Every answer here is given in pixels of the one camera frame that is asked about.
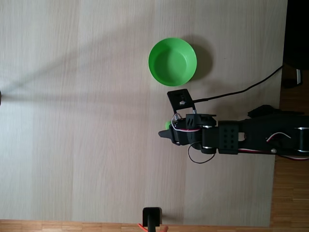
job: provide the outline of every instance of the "white wire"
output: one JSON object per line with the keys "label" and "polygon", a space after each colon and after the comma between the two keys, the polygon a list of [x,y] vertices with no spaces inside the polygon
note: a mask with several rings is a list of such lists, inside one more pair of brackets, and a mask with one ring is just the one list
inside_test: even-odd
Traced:
{"label": "white wire", "polygon": [[180,115],[180,114],[178,114],[178,113],[175,113],[174,114],[174,116],[172,117],[172,120],[170,121],[170,123],[171,123],[171,125],[172,125],[172,127],[173,127],[173,129],[175,130],[175,131],[182,131],[182,132],[196,132],[196,131],[199,131],[200,130],[200,128],[198,128],[198,129],[176,129],[176,127],[175,127],[175,125],[174,125],[174,122],[173,122],[173,120],[174,120],[174,118],[175,118],[175,116],[176,115],[178,115],[178,116],[180,116],[180,118],[182,118],[182,116]]}
{"label": "white wire", "polygon": [[301,157],[292,157],[292,156],[282,156],[282,157],[286,157],[286,158],[290,158],[293,160],[309,160],[309,157],[305,157],[305,158],[301,158]]}
{"label": "white wire", "polygon": [[269,142],[276,134],[283,134],[283,135],[285,135],[286,137],[288,137],[288,138],[291,139],[291,137],[290,137],[289,135],[287,135],[287,134],[285,134],[285,133],[282,133],[282,132],[277,132],[277,133],[272,134],[272,135],[266,140],[266,142]]}
{"label": "white wire", "polygon": [[258,151],[258,150],[251,150],[251,149],[244,149],[244,148],[240,148],[238,149],[238,151],[254,151],[254,152],[261,152],[261,151]]}

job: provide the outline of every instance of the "metal rod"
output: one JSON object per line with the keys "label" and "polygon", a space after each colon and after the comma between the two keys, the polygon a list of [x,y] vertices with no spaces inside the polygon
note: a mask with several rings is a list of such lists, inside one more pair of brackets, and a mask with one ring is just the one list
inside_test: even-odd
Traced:
{"label": "metal rod", "polygon": [[148,232],[155,232],[155,221],[151,217],[151,214],[148,215]]}

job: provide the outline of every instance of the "black mount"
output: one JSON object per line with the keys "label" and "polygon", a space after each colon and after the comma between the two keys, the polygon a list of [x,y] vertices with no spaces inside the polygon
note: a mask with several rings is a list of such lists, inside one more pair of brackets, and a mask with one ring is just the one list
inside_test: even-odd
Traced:
{"label": "black mount", "polygon": [[148,232],[155,232],[155,227],[161,223],[161,208],[143,208],[143,227],[148,227]]}

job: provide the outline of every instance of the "wooden floor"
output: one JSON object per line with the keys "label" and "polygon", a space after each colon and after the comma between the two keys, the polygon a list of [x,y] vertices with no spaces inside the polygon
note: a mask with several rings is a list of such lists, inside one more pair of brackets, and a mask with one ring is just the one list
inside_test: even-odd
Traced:
{"label": "wooden floor", "polygon": [[[294,75],[285,66],[283,79]],[[309,72],[304,72],[303,86],[281,90],[281,109],[302,111],[309,115]],[[47,222],[0,220],[0,232],[134,232],[135,224]],[[308,232],[309,231],[309,161],[292,161],[277,157],[275,164],[272,216],[270,228],[169,226],[169,232]]]}

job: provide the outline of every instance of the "wood grain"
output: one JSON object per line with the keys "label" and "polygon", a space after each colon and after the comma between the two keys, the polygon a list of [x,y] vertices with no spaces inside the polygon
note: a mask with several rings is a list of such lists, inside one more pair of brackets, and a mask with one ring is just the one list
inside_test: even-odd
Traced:
{"label": "wood grain", "polygon": [[[286,4],[0,1],[0,218],[137,222],[160,206],[164,223],[269,225],[274,157],[190,163],[157,135],[176,88],[151,77],[147,58],[181,37],[199,67],[180,88],[193,98],[243,89],[281,65]],[[278,106],[280,76],[197,110],[243,119]]]}

